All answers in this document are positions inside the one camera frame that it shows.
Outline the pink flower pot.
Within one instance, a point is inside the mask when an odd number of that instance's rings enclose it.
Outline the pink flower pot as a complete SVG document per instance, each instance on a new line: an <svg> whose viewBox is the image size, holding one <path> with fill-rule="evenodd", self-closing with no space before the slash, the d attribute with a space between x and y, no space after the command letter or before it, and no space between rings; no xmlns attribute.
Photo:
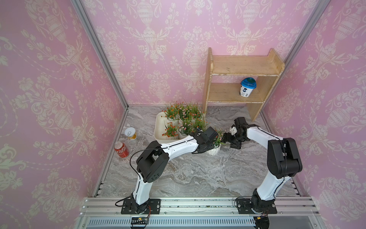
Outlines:
<svg viewBox="0 0 366 229"><path fill-rule="evenodd" d="M221 145L222 145L221 139L224 135L224 132L223 132L222 129L218 129L218 130L216 130L216 132L218 133L218 137L214 142L214 148L212 150L207 151L207 153L211 156L217 155L218 152L220 151L220 148L221 148Z"/></svg>
<svg viewBox="0 0 366 229"><path fill-rule="evenodd" d="M182 138L188 136L192 131L192 120L184 119L181 121L182 124L179 127L178 131Z"/></svg>
<svg viewBox="0 0 366 229"><path fill-rule="evenodd" d="M179 103L178 104L178 114L182 122L192 120L192 105L190 103Z"/></svg>

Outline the blue lidded white cup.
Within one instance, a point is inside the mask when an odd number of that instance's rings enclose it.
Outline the blue lidded white cup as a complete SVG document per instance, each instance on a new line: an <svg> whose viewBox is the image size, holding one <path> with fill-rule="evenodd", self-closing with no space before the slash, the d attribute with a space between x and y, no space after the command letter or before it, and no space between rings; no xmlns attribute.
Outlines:
<svg viewBox="0 0 366 229"><path fill-rule="evenodd" d="M241 81L240 95L242 97L249 97L254 89L256 89L256 81L252 77L247 77Z"/></svg>

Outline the potted plant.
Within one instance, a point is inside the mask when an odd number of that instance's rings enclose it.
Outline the potted plant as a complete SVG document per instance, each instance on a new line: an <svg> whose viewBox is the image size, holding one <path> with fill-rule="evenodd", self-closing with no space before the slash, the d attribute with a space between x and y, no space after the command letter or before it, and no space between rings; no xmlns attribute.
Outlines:
<svg viewBox="0 0 366 229"><path fill-rule="evenodd" d="M194 120L203 119L204 113L202 112L201 106L198 104L193 104L191 106L190 113L191 113L192 119L194 119Z"/></svg>

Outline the red flower pot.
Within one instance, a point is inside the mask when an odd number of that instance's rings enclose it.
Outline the red flower pot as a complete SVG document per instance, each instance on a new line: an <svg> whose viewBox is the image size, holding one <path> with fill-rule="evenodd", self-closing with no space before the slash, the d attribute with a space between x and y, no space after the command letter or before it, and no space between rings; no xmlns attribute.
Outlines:
<svg viewBox="0 0 366 229"><path fill-rule="evenodd" d="M176 124L174 124L173 122L168 122L165 125L165 129L164 129L164 132L162 133L162 136L164 136L170 140L179 139L178 126Z"/></svg>

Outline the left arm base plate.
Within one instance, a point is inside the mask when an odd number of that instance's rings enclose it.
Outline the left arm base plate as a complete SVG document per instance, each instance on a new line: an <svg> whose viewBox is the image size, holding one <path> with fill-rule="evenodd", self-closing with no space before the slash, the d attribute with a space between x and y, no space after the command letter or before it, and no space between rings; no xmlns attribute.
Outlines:
<svg viewBox="0 0 366 229"><path fill-rule="evenodd" d="M132 215L132 214L160 214L161 199L149 199L142 205L138 205L134 199L124 200L121 214Z"/></svg>

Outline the orange flower pot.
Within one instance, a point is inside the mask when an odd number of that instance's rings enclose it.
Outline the orange flower pot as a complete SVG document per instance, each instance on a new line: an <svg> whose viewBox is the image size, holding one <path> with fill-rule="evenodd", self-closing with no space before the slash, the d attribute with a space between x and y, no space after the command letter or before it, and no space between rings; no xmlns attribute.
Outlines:
<svg viewBox="0 0 366 229"><path fill-rule="evenodd" d="M203 119L195 119L192 124L192 131L197 132L198 130L205 131L207 129L206 127L206 121Z"/></svg>
<svg viewBox="0 0 366 229"><path fill-rule="evenodd" d="M177 103L168 104L165 109L163 109L163 112L165 114L165 117L170 122L178 122L179 119L179 107L180 105Z"/></svg>

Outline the white plastic storage box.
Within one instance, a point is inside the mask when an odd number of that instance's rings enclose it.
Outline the white plastic storage box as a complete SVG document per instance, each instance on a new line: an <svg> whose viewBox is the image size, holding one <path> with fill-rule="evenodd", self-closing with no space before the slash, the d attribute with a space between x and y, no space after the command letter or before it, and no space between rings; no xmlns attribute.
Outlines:
<svg viewBox="0 0 366 229"><path fill-rule="evenodd" d="M158 141L158 143L170 143L173 141L177 141L178 139L183 139L186 137L186 135L181 134L179 131L177 131L177 136L173 137L167 137L164 134L166 133L166 127L169 123L172 123L176 127L181 127L182 122L179 119L179 116L175 120L169 120L164 112L158 113L156 116L156 122L155 122L155 130L154 130L154 137Z"/></svg>

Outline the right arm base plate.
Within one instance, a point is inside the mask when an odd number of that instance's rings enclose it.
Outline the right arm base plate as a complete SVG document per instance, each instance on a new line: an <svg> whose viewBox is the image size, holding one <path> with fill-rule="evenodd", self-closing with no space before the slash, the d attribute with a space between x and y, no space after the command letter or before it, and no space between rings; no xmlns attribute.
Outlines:
<svg viewBox="0 0 366 229"><path fill-rule="evenodd" d="M237 197L234 200L234 206L237 208L239 214L277 214L274 201L275 200L264 201L257 198L252 200L244 197Z"/></svg>

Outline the red soda can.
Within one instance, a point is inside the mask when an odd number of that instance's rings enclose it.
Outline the red soda can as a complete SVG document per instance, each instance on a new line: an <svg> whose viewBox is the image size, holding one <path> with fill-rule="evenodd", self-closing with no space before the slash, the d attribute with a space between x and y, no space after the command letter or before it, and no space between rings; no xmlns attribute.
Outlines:
<svg viewBox="0 0 366 229"><path fill-rule="evenodd" d="M115 152L117 153L117 155L121 158L125 158L128 157L129 155L129 150L126 146L125 143L121 142L121 141L117 141L114 146L113 146Z"/></svg>

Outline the white round can top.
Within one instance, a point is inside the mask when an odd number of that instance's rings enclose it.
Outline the white round can top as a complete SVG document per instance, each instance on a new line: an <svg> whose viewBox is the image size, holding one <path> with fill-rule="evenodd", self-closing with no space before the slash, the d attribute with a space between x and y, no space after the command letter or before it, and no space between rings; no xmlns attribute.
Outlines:
<svg viewBox="0 0 366 229"><path fill-rule="evenodd" d="M134 139L136 139L136 129L134 127L128 127L128 128L126 128L124 135L129 140L134 140Z"/></svg>

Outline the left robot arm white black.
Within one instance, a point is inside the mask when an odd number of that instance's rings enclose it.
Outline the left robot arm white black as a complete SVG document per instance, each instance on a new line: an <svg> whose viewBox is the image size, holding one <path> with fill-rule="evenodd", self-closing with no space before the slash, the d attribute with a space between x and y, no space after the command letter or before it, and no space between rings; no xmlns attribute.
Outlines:
<svg viewBox="0 0 366 229"><path fill-rule="evenodd" d="M191 132L183 139L160 144L151 142L136 160L137 183L130 195L133 213L142 214L148 208L150 191L155 182L164 172L169 161L185 154L202 154L214 148L219 134L213 129Z"/></svg>

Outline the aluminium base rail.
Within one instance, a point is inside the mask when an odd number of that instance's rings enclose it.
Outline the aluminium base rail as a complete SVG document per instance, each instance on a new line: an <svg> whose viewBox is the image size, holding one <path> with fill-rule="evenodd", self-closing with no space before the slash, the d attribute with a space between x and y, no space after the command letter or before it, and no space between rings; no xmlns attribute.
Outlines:
<svg viewBox="0 0 366 229"><path fill-rule="evenodd" d="M77 229L325 229L310 197L278 197L277 214L239 214L237 197L169 197L160 214L121 214L118 198L87 198Z"/></svg>

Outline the wooden two-tier shelf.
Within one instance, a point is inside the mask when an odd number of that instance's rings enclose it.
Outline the wooden two-tier shelf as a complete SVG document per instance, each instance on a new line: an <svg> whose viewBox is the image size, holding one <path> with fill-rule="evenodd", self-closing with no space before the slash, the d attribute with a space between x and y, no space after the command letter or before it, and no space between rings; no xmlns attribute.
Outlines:
<svg viewBox="0 0 366 229"><path fill-rule="evenodd" d="M207 112L208 104L246 105L250 118L255 121L265 102L285 70L285 63L275 49L270 49L267 56L213 55L208 48L205 87L202 110ZM239 83L213 83L216 76L254 77L257 87L249 97L239 93Z"/></svg>

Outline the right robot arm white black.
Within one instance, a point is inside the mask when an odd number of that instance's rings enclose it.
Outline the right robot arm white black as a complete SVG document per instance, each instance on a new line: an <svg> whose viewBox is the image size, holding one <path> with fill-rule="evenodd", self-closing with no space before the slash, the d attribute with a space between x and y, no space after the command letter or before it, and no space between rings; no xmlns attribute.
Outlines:
<svg viewBox="0 0 366 229"><path fill-rule="evenodd" d="M273 135L256 125L248 127L232 126L224 133L221 142L231 148L240 149L245 141L255 141L267 149L268 173L262 184L253 191L251 209L255 213L277 213L275 200L284 184L302 171L302 162L297 145L292 138Z"/></svg>

